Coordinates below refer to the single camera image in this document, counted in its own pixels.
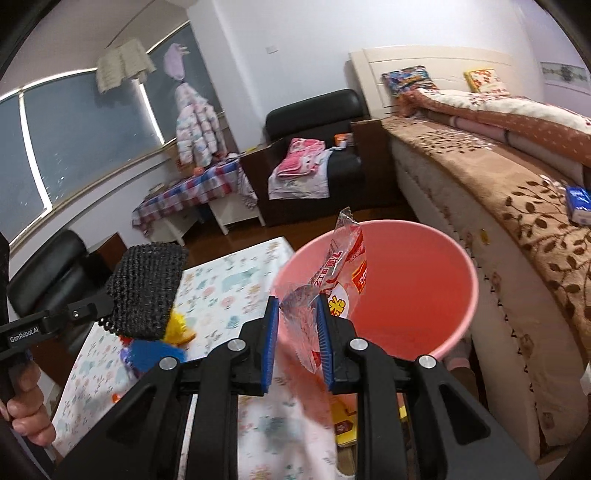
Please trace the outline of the person's left hand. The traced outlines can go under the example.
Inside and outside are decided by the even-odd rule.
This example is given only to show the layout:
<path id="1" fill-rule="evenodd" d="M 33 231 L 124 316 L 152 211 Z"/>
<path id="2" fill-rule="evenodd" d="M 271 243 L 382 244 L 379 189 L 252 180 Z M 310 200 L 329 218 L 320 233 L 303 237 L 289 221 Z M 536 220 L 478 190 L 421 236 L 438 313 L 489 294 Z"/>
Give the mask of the person's left hand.
<path id="1" fill-rule="evenodd" d="M 16 378 L 15 395 L 1 402 L 1 415 L 17 433 L 38 446 L 48 447 L 55 440 L 56 431 L 38 385 L 40 377 L 38 365 L 29 361 Z"/>

